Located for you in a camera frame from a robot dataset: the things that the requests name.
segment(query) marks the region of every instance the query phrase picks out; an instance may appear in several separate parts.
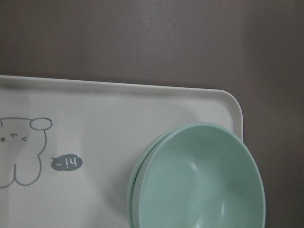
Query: gray speech bubble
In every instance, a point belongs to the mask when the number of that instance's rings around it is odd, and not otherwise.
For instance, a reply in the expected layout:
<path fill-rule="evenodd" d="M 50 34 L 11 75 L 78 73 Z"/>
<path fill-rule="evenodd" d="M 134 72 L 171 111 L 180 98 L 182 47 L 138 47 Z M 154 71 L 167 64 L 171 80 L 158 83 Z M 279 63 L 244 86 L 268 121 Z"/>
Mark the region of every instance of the gray speech bubble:
<path fill-rule="evenodd" d="M 53 159 L 51 166 L 57 171 L 73 171 L 82 166 L 82 159 L 74 154 L 65 154 Z"/>

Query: tray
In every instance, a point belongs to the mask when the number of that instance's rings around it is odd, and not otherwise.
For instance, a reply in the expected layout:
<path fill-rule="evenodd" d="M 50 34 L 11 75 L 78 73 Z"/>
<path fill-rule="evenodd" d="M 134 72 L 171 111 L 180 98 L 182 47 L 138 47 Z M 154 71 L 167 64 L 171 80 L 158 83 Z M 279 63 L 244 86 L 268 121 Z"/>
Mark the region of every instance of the tray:
<path fill-rule="evenodd" d="M 0 76 L 0 107 L 2 228 L 128 227 L 129 176 L 155 138 L 203 121 L 243 139 L 222 90 Z"/>

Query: mint green bowl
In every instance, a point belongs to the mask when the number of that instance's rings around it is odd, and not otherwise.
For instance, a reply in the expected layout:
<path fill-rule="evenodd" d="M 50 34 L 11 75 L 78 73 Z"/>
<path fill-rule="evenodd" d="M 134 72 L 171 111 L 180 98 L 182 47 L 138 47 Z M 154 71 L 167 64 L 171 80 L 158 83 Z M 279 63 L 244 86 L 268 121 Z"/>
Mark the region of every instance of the mint green bowl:
<path fill-rule="evenodd" d="M 132 228 L 264 227 L 259 171 L 229 130 L 212 123 L 176 128 L 154 141 L 140 164 L 128 190 Z"/>

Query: bear drawing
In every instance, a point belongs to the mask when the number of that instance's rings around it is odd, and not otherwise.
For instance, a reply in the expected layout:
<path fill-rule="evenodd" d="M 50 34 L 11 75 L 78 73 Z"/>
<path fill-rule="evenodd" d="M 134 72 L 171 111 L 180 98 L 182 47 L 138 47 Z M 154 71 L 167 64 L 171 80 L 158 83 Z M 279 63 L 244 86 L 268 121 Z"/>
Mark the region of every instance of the bear drawing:
<path fill-rule="evenodd" d="M 47 144 L 48 118 L 0 118 L 0 188 L 27 186 L 41 174 L 40 154 Z"/>

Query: gray surface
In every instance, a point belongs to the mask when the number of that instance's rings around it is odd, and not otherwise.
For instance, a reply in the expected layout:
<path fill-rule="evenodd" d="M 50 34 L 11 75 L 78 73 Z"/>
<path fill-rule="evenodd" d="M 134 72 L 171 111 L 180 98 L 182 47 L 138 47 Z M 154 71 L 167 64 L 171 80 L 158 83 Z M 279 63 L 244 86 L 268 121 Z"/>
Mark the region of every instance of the gray surface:
<path fill-rule="evenodd" d="M 300 0 L 3 0 L 0 74 L 230 92 L 264 182 L 266 228 L 300 228 L 303 15 Z"/>

